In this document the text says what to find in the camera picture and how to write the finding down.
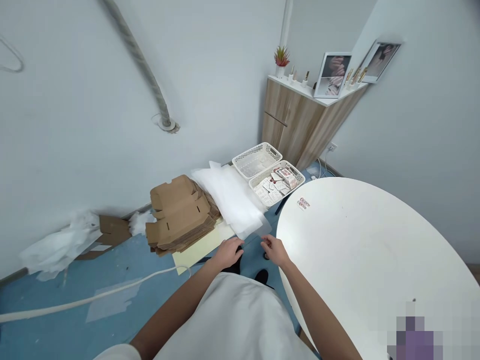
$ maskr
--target plastic basket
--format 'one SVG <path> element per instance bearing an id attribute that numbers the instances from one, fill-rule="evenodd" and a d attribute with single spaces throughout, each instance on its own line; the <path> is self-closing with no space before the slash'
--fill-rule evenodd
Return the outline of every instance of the plastic basket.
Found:
<path id="1" fill-rule="evenodd" d="M 245 179 L 251 179 L 282 159 L 282 154 L 268 142 L 242 152 L 231 161 Z"/>
<path id="2" fill-rule="evenodd" d="M 295 179 L 298 181 L 298 185 L 296 187 L 294 187 L 292 190 L 290 190 L 286 195 L 282 196 L 282 198 L 275 201 L 271 205 L 265 204 L 262 201 L 262 199 L 260 199 L 261 202 L 263 203 L 263 205 L 265 205 L 267 208 L 275 205 L 279 201 L 282 201 L 284 198 L 286 198 L 288 195 L 290 195 L 292 192 L 294 192 L 296 189 L 298 189 L 299 186 L 302 185 L 305 182 L 305 176 L 300 171 L 298 171 L 295 166 L 293 166 L 291 163 L 289 163 L 286 160 L 282 160 L 282 161 L 279 161 L 276 164 L 270 166 L 268 169 L 262 171 L 257 176 L 254 176 L 253 178 L 251 178 L 250 181 L 248 182 L 248 185 L 250 186 L 250 188 L 253 190 L 258 184 L 260 184 L 262 182 L 263 179 L 268 178 L 273 173 L 273 170 L 276 169 L 276 168 L 289 168 L 291 173 L 293 174 L 293 176 L 295 176 Z"/>

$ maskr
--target potted plant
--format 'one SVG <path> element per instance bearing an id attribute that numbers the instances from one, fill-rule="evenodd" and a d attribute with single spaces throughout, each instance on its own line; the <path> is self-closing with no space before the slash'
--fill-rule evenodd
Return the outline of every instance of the potted plant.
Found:
<path id="1" fill-rule="evenodd" d="M 285 67 L 289 64 L 290 53 L 288 49 L 284 47 L 277 47 L 273 58 L 275 59 L 276 63 L 276 71 L 275 76 L 277 78 L 281 78 L 285 74 Z"/>

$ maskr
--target white cord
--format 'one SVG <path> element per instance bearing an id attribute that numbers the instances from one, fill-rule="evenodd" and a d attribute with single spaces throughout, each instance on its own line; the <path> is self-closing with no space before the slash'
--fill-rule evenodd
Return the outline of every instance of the white cord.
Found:
<path id="1" fill-rule="evenodd" d="M 22 54 L 20 54 L 20 52 L 12 44 L 10 44 L 7 41 L 7 39 L 2 36 L 2 34 L 0 34 L 0 42 L 3 43 L 3 45 L 5 45 L 6 48 L 8 50 L 10 50 L 10 52 L 20 62 L 20 66 L 18 67 L 18 69 L 12 69 L 12 68 L 9 68 L 9 67 L 6 67 L 6 66 L 3 66 L 3 65 L 0 64 L 0 70 L 6 71 L 6 72 L 9 72 L 9 73 L 21 73 L 22 70 L 25 67 L 24 59 L 22 58 Z"/>
<path id="2" fill-rule="evenodd" d="M 0 324 L 10 322 L 10 321 L 14 321 L 14 320 L 36 318 L 36 317 L 39 317 L 39 316 L 52 314 L 52 313 L 58 313 L 58 312 L 63 311 L 63 310 L 76 308 L 80 305 L 88 304 L 88 303 L 91 303 L 91 302 L 93 302 L 97 299 L 100 299 L 100 298 L 106 297 L 108 295 L 115 294 L 115 293 L 121 292 L 125 289 L 134 287 L 138 284 L 143 283 L 145 280 L 148 280 L 148 279 L 154 277 L 155 275 L 167 273 L 169 271 L 176 270 L 178 268 L 187 269 L 188 272 L 190 273 L 190 275 L 188 277 L 190 279 L 190 277 L 192 276 L 192 270 L 190 270 L 190 268 L 188 266 L 178 265 L 178 266 L 171 267 L 171 268 L 168 268 L 168 269 L 165 269 L 165 270 L 154 272 L 153 274 L 150 274 L 147 277 L 144 277 L 143 279 L 141 279 L 139 281 L 135 281 L 134 283 L 131 283 L 129 285 L 125 285 L 125 286 L 119 287 L 119 288 L 114 289 L 114 290 L 102 292 L 98 295 L 95 295 L 95 296 L 92 296 L 92 297 L 89 297 L 89 298 L 86 298 L 86 299 L 83 299 L 83 300 L 78 300 L 78 301 L 74 301 L 74 302 L 71 302 L 71 303 L 63 304 L 63 305 L 45 307 L 45 308 L 42 308 L 42 309 L 18 311 L 18 312 L 11 312 L 11 313 L 7 313 L 7 314 L 0 314 Z"/>
<path id="3" fill-rule="evenodd" d="M 328 155 L 329 152 L 331 152 L 331 151 L 332 151 L 332 150 L 328 149 L 328 151 L 327 151 L 326 154 L 325 154 L 325 171 L 323 172 L 323 175 L 325 175 L 325 174 L 329 171 L 328 165 L 327 165 L 327 155 Z M 317 157 L 316 159 L 318 160 L 318 163 L 320 164 L 320 177 L 319 177 L 319 179 L 321 179 L 321 178 L 322 178 L 322 163 L 320 162 L 320 158 L 319 158 L 319 157 Z"/>

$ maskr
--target framed photo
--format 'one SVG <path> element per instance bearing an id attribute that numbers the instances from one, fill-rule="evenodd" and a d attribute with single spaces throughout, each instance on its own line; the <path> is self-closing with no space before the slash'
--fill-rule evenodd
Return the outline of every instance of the framed photo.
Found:
<path id="1" fill-rule="evenodd" d="M 401 43 L 375 40 L 363 59 L 361 69 L 368 68 L 363 83 L 376 84 L 390 60 L 399 50 Z"/>
<path id="2" fill-rule="evenodd" d="M 337 99 L 345 83 L 351 52 L 326 52 L 313 92 L 314 98 Z"/>

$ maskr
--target hand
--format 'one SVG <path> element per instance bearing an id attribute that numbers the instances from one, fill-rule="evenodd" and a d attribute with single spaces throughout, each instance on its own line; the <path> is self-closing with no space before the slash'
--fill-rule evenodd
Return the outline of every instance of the hand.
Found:
<path id="1" fill-rule="evenodd" d="M 223 269 L 231 267 L 237 262 L 244 253 L 243 250 L 237 251 L 238 247 L 245 244 L 245 241 L 238 237 L 232 237 L 223 242 L 218 247 L 216 254 L 209 260 L 216 269 L 221 272 Z"/>
<path id="2" fill-rule="evenodd" d="M 341 76 L 335 76 L 330 78 L 330 85 L 335 85 L 336 87 L 340 87 L 342 85 L 342 81 L 344 80 Z"/>
<path id="3" fill-rule="evenodd" d="M 328 67 L 330 68 L 330 70 L 336 70 L 340 65 L 342 65 L 343 62 L 344 62 L 343 56 L 334 56 L 330 60 Z"/>
<path id="4" fill-rule="evenodd" d="M 333 77 L 343 77 L 345 75 L 345 66 L 341 64 L 336 68 L 336 70 L 331 72 Z"/>
<path id="5" fill-rule="evenodd" d="M 275 265 L 282 267 L 291 262 L 282 240 L 270 234 L 262 236 L 261 239 L 263 240 L 260 243 L 261 247 Z"/>

